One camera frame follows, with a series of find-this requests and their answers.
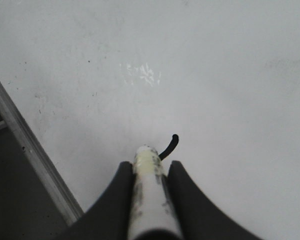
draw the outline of white floor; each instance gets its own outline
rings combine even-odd
[[[0,80],[84,210],[178,134],[167,170],[300,240],[300,1],[0,1]]]

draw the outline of black wire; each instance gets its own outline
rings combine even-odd
[[[162,153],[159,154],[161,161],[165,159],[170,153],[172,153],[172,151],[176,148],[178,143],[179,143],[179,136],[177,134],[173,134],[169,146]]]

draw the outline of cylindrical tube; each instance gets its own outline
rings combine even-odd
[[[140,147],[133,163],[133,187],[128,240],[182,240],[182,232],[169,196],[158,152]]]

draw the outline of black cable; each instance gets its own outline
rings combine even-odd
[[[177,134],[173,134],[169,146],[159,155],[161,161],[165,159],[170,153],[172,153],[172,151],[176,148],[178,143],[179,143],[179,136]]]

